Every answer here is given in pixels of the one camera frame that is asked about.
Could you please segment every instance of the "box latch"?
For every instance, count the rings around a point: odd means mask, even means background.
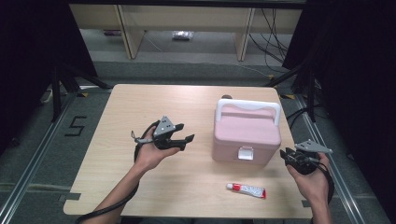
[[[238,150],[238,159],[253,161],[253,147],[240,147]]]

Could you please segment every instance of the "finger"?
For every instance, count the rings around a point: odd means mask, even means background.
[[[287,165],[286,167],[288,168],[288,171],[289,171],[290,175],[291,175],[293,178],[296,178],[296,177],[300,174],[300,173],[298,173],[298,171],[297,171],[296,169],[294,169],[294,167],[292,167],[291,165]]]
[[[146,136],[145,136],[145,139],[152,138],[152,135],[153,135],[154,130],[155,130],[156,128],[157,128],[156,126],[151,127],[151,128],[148,130],[148,132],[147,132],[147,134],[146,134]]]
[[[175,154],[177,154],[179,151],[180,151],[180,148],[179,148],[179,147],[171,147],[171,148],[168,148],[168,149],[166,149],[166,150],[162,150],[162,152],[163,152],[163,157],[165,158],[165,157],[168,157],[168,156],[175,155]]]
[[[321,163],[329,165],[329,159],[327,158],[326,154],[324,154],[323,152],[318,152],[318,155]]]

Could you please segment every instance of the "left hand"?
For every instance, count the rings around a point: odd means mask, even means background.
[[[155,126],[151,127],[148,130],[145,138],[152,138],[155,129]],[[146,172],[157,167],[157,165],[160,164],[160,162],[166,157],[175,155],[179,151],[180,148],[178,147],[171,147],[165,150],[160,150],[154,145],[154,143],[148,143],[140,148],[134,166],[140,167],[143,169],[143,171]]]

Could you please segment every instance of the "tabletop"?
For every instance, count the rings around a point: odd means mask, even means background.
[[[167,116],[174,124],[184,123],[172,139],[195,134],[184,151],[166,158],[140,181],[136,195],[123,216],[138,217],[239,217],[310,218],[303,207],[294,179],[277,151],[266,164],[252,165],[213,161],[214,116],[222,95],[234,99],[279,103],[273,88],[116,85],[78,171],[67,200],[68,215],[91,212],[128,172],[134,162],[134,139],[154,121]],[[294,142],[282,110],[279,122],[280,148]],[[227,183],[241,183],[266,189],[259,199],[226,189]]]

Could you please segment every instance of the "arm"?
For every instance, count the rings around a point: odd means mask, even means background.
[[[146,136],[151,138],[152,133],[156,127],[152,127]],[[166,150],[159,150],[153,143],[145,144],[140,148],[136,162],[132,168],[128,171],[125,177],[117,184],[117,186],[110,191],[110,193],[103,199],[103,201],[95,208],[94,211],[106,208],[114,203],[118,203],[125,197],[127,197],[132,190],[136,187],[139,180],[143,175],[157,167],[157,165],[166,157],[172,156],[179,152],[178,147],[172,147]],[[115,209],[111,212],[102,214],[99,217],[93,217],[84,221],[84,224],[90,223],[116,223],[120,217],[120,214],[124,206]]]
[[[320,163],[329,168],[329,160],[324,153],[319,153]],[[310,175],[301,175],[292,166],[287,166],[289,173],[297,183],[300,193],[309,201],[314,223],[332,223],[328,205],[329,185],[325,175],[317,169]]]

